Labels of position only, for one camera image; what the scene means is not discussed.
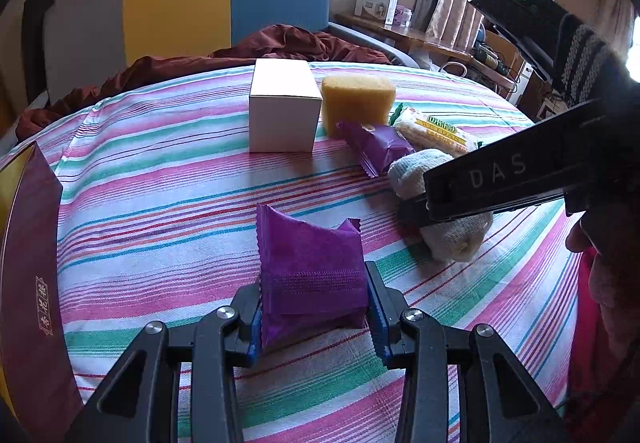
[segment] yellow sponge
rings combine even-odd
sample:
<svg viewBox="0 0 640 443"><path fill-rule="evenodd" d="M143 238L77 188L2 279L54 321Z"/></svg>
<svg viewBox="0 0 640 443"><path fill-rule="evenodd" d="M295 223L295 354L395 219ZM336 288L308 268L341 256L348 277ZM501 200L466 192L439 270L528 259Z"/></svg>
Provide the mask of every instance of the yellow sponge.
<svg viewBox="0 0 640 443"><path fill-rule="evenodd" d="M322 125L339 137L339 121L384 125L396 99L396 87L384 76L332 74L322 80Z"/></svg>

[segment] box lid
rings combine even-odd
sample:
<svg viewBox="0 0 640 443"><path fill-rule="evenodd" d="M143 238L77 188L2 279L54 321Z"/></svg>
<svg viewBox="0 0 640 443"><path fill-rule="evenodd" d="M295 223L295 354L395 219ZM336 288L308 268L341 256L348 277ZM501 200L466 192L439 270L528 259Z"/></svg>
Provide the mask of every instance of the box lid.
<svg viewBox="0 0 640 443"><path fill-rule="evenodd" d="M290 58L258 58L255 61L249 96L322 99L308 62Z"/></svg>

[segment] brown blanket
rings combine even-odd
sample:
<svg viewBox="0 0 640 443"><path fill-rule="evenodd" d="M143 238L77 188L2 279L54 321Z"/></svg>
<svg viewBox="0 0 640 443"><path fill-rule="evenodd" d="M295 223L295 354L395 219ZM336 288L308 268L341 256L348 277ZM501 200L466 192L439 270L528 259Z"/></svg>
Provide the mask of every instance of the brown blanket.
<svg viewBox="0 0 640 443"><path fill-rule="evenodd" d="M311 33L295 26L273 25L249 35L238 45L220 49L208 57L142 57L98 87L74 89L49 108L26 110L15 134L22 141L56 120L105 98L188 74L249 66L256 58L296 58L311 61L391 64L385 54L357 46L325 32Z"/></svg>

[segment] product box on desk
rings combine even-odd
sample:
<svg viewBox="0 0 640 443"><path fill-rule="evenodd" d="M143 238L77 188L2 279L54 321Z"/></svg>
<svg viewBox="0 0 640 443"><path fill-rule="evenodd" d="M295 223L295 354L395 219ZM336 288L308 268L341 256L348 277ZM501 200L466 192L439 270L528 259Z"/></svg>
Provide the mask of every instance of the product box on desk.
<svg viewBox="0 0 640 443"><path fill-rule="evenodd" d="M249 93L249 152L311 152L321 104L304 60L258 58Z"/></svg>
<svg viewBox="0 0 640 443"><path fill-rule="evenodd" d="M364 0L362 16L392 24L398 0Z"/></svg>

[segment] red fabric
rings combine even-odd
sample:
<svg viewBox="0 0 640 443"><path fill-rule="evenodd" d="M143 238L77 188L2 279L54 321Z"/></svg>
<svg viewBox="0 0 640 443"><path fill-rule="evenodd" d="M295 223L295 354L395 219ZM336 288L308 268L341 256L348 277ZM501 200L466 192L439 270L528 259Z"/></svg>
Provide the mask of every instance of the red fabric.
<svg viewBox="0 0 640 443"><path fill-rule="evenodd" d="M383 52L351 44L329 33L311 33L295 26L277 24L208 57L139 58L131 67L109 78L100 89L74 89L49 108L24 111L18 120L15 135L19 141L25 140L64 116L127 90L188 74L249 66L255 64L256 58L391 64Z"/></svg>
<svg viewBox="0 0 640 443"><path fill-rule="evenodd" d="M609 337L600 306L589 293L594 248L585 251L578 266L578 311L569 361L567 422L572 438L580 443L604 443L616 430L631 406L633 394L607 394L596 401L598 393L610 387L620 359L609 350Z"/></svg>

